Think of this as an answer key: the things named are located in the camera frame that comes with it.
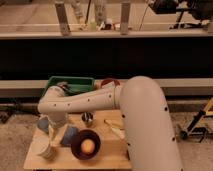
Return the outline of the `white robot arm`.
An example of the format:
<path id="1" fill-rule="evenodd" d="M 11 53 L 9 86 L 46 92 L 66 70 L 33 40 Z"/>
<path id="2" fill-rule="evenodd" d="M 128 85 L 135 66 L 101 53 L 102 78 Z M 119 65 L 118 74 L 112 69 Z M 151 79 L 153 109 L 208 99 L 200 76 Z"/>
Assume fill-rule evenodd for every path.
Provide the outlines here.
<path id="1" fill-rule="evenodd" d="M 38 104 L 47 115 L 113 109 L 123 118 L 132 171 L 183 171 L 164 92 L 149 77 L 74 96 L 52 86 Z"/>

